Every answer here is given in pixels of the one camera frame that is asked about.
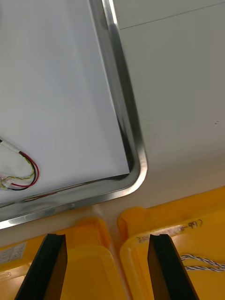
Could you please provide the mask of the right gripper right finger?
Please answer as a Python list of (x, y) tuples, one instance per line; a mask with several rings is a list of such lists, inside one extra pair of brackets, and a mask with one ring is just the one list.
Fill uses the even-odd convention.
[(148, 267), (154, 299), (199, 299), (169, 235), (150, 235)]

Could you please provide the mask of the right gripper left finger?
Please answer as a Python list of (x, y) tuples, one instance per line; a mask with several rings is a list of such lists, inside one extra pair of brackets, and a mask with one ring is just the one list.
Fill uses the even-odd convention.
[(66, 236), (46, 235), (15, 299), (59, 300), (67, 263)]

